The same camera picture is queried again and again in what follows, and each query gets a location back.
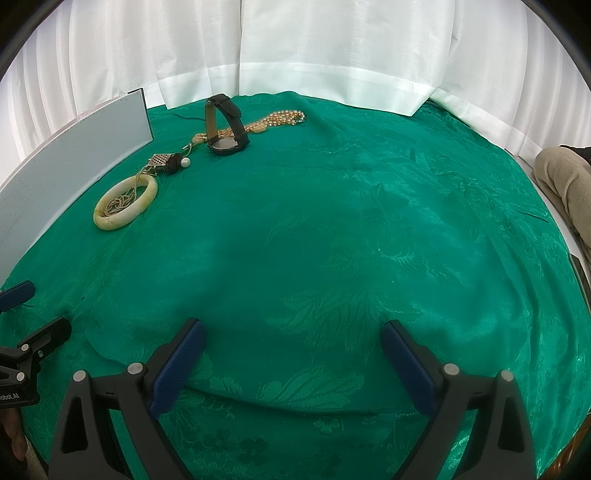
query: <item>white curtain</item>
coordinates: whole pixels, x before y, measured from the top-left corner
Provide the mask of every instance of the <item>white curtain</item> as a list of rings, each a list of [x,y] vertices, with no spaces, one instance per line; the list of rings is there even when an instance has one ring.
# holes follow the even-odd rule
[[[440,85],[454,0],[243,0],[240,93],[412,115]]]
[[[0,183],[95,105],[295,90],[412,115],[431,97],[532,162],[591,145],[591,92],[521,0],[66,0],[0,82]]]
[[[551,145],[591,145],[591,92],[550,29],[521,1],[456,0],[433,100],[533,164]]]

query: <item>white board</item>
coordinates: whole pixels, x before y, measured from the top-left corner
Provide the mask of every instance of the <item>white board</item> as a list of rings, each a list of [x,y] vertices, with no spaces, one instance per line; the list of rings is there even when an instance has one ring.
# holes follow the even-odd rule
[[[151,141],[136,90],[78,116],[31,153],[0,186],[0,287],[80,195]]]

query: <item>screw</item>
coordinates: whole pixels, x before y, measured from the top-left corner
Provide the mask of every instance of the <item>screw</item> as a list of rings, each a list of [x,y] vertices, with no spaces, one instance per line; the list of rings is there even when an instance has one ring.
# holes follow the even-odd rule
[[[140,364],[139,362],[136,362],[136,363],[131,364],[129,367],[127,367],[127,372],[131,375],[137,375],[137,374],[141,373],[143,369],[144,369],[144,366],[142,364]]]
[[[443,371],[448,375],[457,375],[460,373],[460,367],[456,364],[445,364],[443,365]]]
[[[86,372],[84,370],[78,370],[72,378],[74,382],[81,382],[86,378]]]
[[[501,370],[501,378],[506,382],[512,382],[515,378],[515,375],[509,370]]]

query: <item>green satin fabric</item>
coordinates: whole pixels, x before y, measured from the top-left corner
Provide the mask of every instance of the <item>green satin fabric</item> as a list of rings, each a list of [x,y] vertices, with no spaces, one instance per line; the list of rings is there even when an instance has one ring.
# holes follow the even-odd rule
[[[41,453],[75,370],[120,372],[198,317],[206,352],[161,419],[196,478],[390,478],[426,425],[379,345],[396,318],[441,361],[513,371],[546,467],[591,404],[591,322],[558,228],[513,159],[431,103],[412,118],[289,92],[236,103],[245,122],[279,109],[307,120],[252,134],[229,157],[196,148],[189,169],[158,178],[142,216],[100,231],[92,212],[108,188],[203,131],[173,115],[202,116],[203,102],[150,110],[154,142],[7,281],[30,279],[37,294],[0,317],[4,345],[58,315],[73,324],[43,362],[41,403],[24,409]]]

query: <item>black cable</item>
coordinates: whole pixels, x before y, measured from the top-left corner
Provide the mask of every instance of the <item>black cable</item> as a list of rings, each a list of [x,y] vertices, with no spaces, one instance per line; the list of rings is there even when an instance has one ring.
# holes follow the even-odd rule
[[[179,116],[180,118],[184,118],[185,120],[201,120],[201,121],[205,121],[204,118],[201,118],[199,116],[184,116],[181,115],[180,113],[176,113],[176,112],[170,112],[171,114],[175,115],[175,116]]]

